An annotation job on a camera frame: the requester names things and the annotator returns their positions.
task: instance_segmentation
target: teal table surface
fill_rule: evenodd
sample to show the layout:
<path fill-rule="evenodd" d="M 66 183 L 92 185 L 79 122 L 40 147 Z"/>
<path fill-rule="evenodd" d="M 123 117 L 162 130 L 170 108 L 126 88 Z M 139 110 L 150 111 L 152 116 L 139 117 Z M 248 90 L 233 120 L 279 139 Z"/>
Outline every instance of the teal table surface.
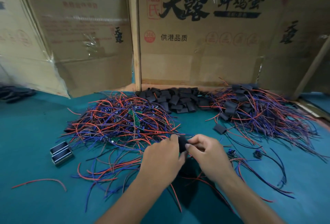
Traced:
<path fill-rule="evenodd" d="M 105 200 L 104 192 L 94 187 L 85 213 L 86 198 L 92 183 L 71 176 L 76 175 L 80 162 L 82 172 L 91 169 L 93 160 L 85 160 L 100 154 L 101 147 L 75 149 L 75 158 L 60 168 L 55 167 L 51 161 L 50 148 L 56 145 L 67 122 L 78 117 L 68 111 L 67 107 L 83 112 L 89 101 L 100 98 L 102 95 L 92 94 L 70 100 L 38 92 L 34 97 L 15 104 L 0 103 L 1 223 L 93 223 L 121 196 L 119 192 Z M 212 111 L 179 115 L 179 131 L 205 134 L 219 140 L 222 138 L 223 145 L 231 145 L 226 137 L 212 130 L 214 121 L 205 122 L 214 115 Z M 315 126 L 322 137 L 313 141 L 316 151 L 330 155 L 329 132 L 317 124 Z M 234 135 L 233 138 L 246 141 Z M 288 223 L 330 223 L 329 164 L 297 147 L 289 150 L 274 141 L 266 140 L 262 145 L 269 154 L 270 148 L 273 148 L 282 159 L 287 174 L 287 184 L 283 189 L 294 192 L 295 199 L 277 193 L 242 168 L 247 184 L 261 197 L 274 201 L 269 205 Z M 238 145 L 232 148 L 247 159 L 253 159 L 252 149 Z M 274 185 L 282 177 L 281 170 L 270 159 L 251 162 L 250 166 Z M 40 181 L 11 189 L 15 185 L 42 178 L 61 180 L 67 192 L 53 181 Z M 182 213 L 170 192 L 165 190 L 142 223 L 242 223 L 208 185 L 194 182 L 186 186 L 188 182 L 177 179 L 173 183 Z"/>

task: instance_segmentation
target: right hand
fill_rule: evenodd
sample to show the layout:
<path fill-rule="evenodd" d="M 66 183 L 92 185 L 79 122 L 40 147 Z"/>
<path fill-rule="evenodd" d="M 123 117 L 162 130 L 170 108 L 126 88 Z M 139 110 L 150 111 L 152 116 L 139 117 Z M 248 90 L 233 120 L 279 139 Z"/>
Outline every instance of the right hand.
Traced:
<path fill-rule="evenodd" d="M 219 182 L 234 172 L 223 146 L 217 139 L 197 134 L 188 142 L 189 144 L 185 145 L 186 150 L 210 180 Z"/>

